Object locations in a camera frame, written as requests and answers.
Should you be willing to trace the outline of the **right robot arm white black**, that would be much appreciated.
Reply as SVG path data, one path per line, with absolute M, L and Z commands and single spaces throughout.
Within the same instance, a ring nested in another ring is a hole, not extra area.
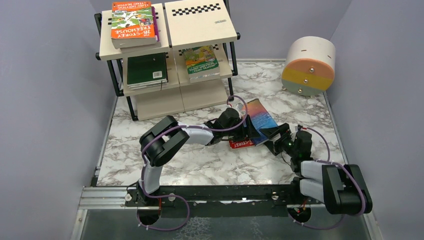
M 332 161 L 329 150 L 326 159 L 312 158 L 312 134 L 325 139 L 317 130 L 298 125 L 292 136 L 289 125 L 284 123 L 260 132 L 269 139 L 265 146 L 272 154 L 290 157 L 289 165 L 297 175 L 296 194 L 318 200 L 332 215 L 357 216 L 372 211 L 373 201 L 357 164 Z

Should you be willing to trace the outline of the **green 104-storey treehouse book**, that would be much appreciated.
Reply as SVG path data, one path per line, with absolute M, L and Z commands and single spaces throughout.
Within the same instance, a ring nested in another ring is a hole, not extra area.
M 219 72 L 219 62 L 212 45 L 186 48 L 181 51 L 188 76 Z

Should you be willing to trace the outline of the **plain dark green book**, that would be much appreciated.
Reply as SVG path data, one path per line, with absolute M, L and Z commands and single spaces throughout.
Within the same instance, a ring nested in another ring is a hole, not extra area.
M 165 53 L 129 57 L 126 65 L 127 86 L 130 89 L 147 88 L 168 83 Z

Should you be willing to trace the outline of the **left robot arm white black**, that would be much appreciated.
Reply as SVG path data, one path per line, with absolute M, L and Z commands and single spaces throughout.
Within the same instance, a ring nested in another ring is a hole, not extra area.
M 218 118 L 188 125 L 167 115 L 139 139 L 143 168 L 138 181 L 141 192 L 152 195 L 160 188 L 162 168 L 184 145 L 215 145 L 224 139 L 238 142 L 260 137 L 251 117 L 228 107 Z

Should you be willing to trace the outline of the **dark bottom book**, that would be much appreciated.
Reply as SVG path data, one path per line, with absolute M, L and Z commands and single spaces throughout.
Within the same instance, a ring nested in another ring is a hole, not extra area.
M 255 130 L 259 133 L 259 137 L 252 138 L 251 141 L 255 146 L 259 146 L 268 140 L 260 129 L 275 128 L 278 124 L 258 98 L 247 103 L 247 113 L 250 116 Z

